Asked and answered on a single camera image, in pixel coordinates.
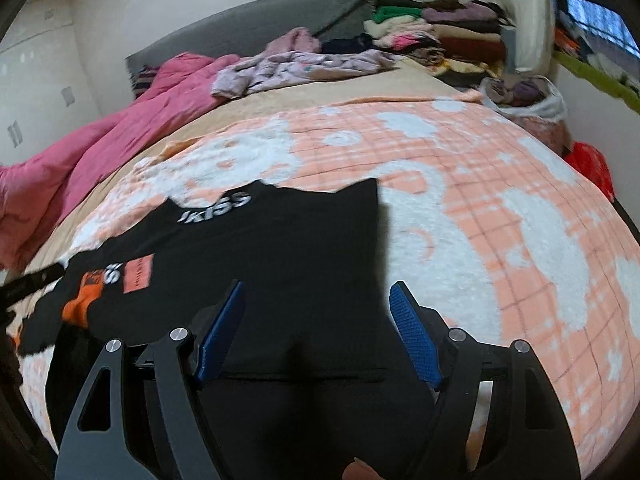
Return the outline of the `right hand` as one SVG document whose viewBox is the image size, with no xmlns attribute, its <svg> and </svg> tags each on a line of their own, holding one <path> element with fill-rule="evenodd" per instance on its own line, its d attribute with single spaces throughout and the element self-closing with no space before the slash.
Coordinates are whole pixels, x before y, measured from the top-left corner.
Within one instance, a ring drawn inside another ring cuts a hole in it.
<svg viewBox="0 0 640 480">
<path fill-rule="evenodd" d="M 344 470 L 343 480 L 383 480 L 383 478 L 363 460 L 355 458 Z"/>
</svg>

